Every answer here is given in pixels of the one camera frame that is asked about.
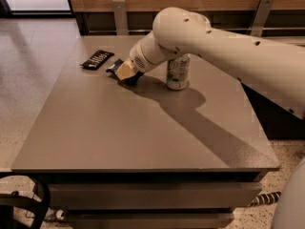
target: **concrete floor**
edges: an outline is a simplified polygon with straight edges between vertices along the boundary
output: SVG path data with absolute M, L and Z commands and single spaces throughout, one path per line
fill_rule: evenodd
M 74 19 L 0 19 L 0 172 L 10 169 L 73 46 L 81 39 Z M 305 157 L 305 141 L 273 140 L 281 168 L 262 180 L 262 193 L 281 191 L 293 168 Z M 0 191 L 32 196 L 25 177 L 0 180 Z M 227 229 L 271 228 L 276 204 L 234 211 Z M 31 223 L 31 215 L 15 210 Z M 42 228 L 70 228 L 45 222 Z

